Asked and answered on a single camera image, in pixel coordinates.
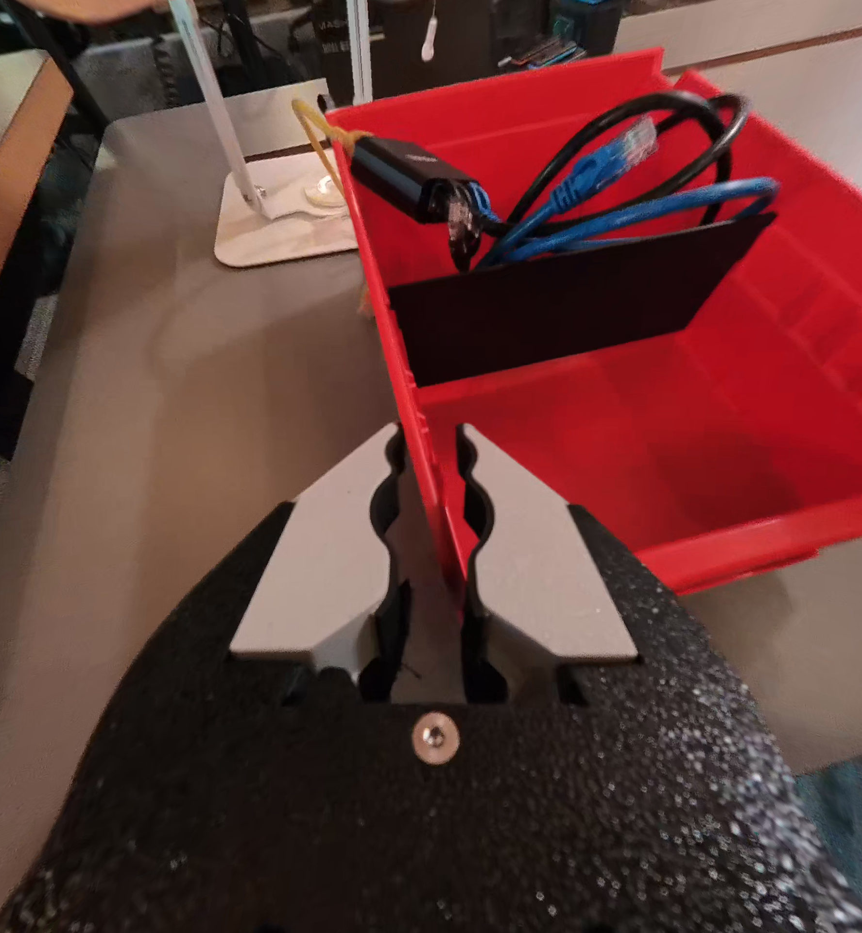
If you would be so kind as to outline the red plastic bin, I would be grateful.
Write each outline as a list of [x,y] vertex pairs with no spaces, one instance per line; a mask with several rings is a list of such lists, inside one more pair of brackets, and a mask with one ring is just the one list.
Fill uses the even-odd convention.
[[421,388],[390,290],[455,275],[447,234],[341,167],[399,418],[441,562],[465,573],[456,429],[477,427],[693,592],[862,537],[862,193],[764,118],[735,178],[773,224],[682,331]]

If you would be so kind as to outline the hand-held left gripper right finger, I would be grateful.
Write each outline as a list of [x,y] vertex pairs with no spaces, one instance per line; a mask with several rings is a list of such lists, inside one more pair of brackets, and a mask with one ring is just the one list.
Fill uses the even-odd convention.
[[583,510],[481,430],[456,429],[467,559],[461,629],[465,696],[508,701],[582,667],[638,662],[638,647],[589,550]]

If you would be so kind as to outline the black ethernet adapter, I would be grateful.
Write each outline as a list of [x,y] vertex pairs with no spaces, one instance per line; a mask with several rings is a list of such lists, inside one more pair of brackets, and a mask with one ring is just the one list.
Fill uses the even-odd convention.
[[374,135],[355,142],[350,161],[357,183],[425,225],[445,222],[454,189],[476,182],[417,144]]

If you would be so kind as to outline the white metal post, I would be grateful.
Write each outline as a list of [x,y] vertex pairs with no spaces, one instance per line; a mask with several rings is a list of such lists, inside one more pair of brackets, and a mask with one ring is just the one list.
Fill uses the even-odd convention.
[[368,104],[374,99],[368,2],[346,1],[345,4],[353,78],[353,105]]

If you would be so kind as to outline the white table with wood edge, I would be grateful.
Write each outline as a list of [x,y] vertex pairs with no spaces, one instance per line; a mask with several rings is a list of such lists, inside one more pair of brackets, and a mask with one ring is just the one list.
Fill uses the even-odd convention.
[[862,31],[862,1],[711,1],[624,17],[615,53],[663,49],[664,68]]

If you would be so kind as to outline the white metal stand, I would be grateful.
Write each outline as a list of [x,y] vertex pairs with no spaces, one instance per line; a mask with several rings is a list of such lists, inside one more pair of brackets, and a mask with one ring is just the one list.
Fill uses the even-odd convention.
[[324,134],[319,97],[322,78],[275,87],[267,97],[253,92],[239,116],[281,130],[290,153],[247,160],[219,85],[191,1],[169,4],[179,36],[227,161],[215,232],[215,258],[232,269],[313,259],[353,251],[353,223],[340,181],[332,141]]

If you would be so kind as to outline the black equipment box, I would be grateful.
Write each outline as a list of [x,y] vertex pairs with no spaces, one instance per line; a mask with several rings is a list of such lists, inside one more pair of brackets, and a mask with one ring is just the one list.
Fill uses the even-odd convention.
[[[353,102],[345,2],[312,2],[318,74],[338,104]],[[495,73],[491,5],[483,1],[368,2],[374,99]]]

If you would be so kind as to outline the blue and black device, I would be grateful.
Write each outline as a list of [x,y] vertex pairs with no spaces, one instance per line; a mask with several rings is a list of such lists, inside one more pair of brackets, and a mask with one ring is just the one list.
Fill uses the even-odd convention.
[[625,6],[622,1],[495,2],[495,69],[532,71],[609,55]]

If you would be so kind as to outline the black bin divider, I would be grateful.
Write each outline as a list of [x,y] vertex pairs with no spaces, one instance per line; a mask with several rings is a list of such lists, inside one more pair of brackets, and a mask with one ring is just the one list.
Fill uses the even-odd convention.
[[430,387],[678,333],[776,216],[394,286],[414,379]]

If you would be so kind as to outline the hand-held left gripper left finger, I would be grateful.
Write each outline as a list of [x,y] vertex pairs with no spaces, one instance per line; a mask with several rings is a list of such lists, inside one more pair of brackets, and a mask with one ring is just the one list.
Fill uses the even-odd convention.
[[402,427],[390,423],[288,503],[230,641],[234,657],[339,669],[362,694],[391,693],[412,605],[387,540],[405,453]]

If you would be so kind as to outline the wooden side desk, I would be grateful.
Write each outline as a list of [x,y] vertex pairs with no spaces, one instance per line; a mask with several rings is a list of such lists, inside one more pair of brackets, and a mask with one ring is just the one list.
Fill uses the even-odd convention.
[[71,100],[48,53],[0,55],[0,273]]

